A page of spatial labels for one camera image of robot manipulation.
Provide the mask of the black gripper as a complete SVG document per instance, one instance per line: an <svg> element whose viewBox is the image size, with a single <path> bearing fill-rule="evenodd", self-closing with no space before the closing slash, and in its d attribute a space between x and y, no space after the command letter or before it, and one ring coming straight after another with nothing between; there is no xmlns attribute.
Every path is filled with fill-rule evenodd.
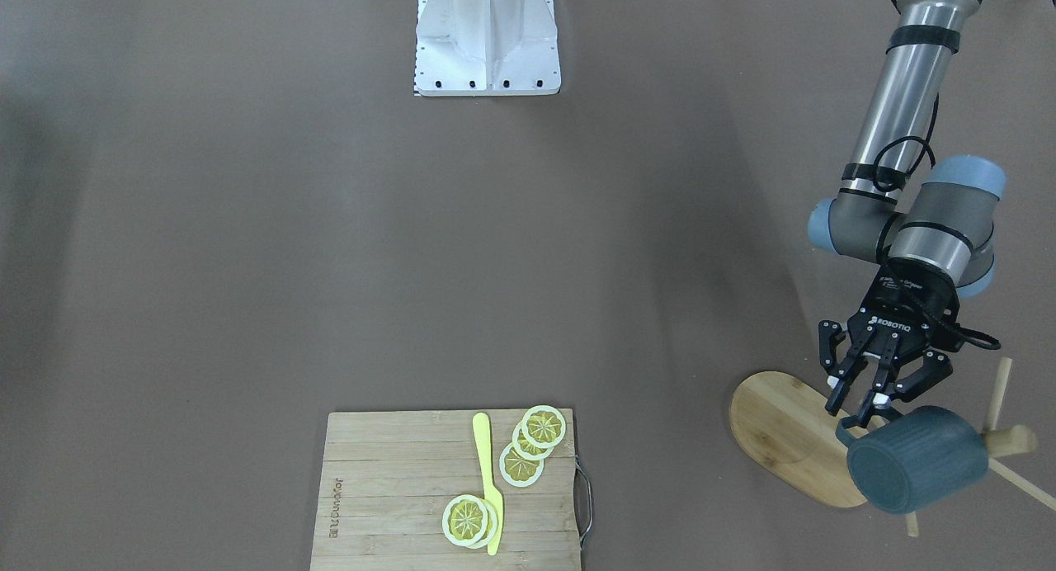
<svg viewBox="0 0 1056 571"><path fill-rule="evenodd" d="M958 353L963 346L962 339L953 331L959 308L953 279L946 271L916 259L885 260L859 312L848 320L848 329L835 320L818 323L818 358L831 388L823 410L836 416L859 374L866 368L866 354L882 356L898 335L898 363L909 363L924 353L920 368L894 379L893 366L881 367L859 408L857 426L867 429L875 417L888 423L900 419L903 415L893 401L912 402L953 375L946 353ZM850 346L838 358L837 347L848 337Z"/></svg>

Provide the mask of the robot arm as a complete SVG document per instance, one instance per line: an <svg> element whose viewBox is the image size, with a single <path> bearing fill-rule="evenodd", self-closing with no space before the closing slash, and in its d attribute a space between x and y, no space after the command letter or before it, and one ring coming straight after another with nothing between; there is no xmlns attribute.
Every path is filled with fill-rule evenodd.
<svg viewBox="0 0 1056 571"><path fill-rule="evenodd" d="M897 419L953 372L950 353L997 339L957 320L960 301L988 288L995 271L993 211L1006 173L977 156L936 160L931 138L941 83L967 18L983 0L893 0L900 15L884 66L845 166L840 192L816 205L808 237L822 250L874 263L876 275L847 323L818 325L819 361L835 416L852 384L875 365L856 413L837 426Z"/></svg>

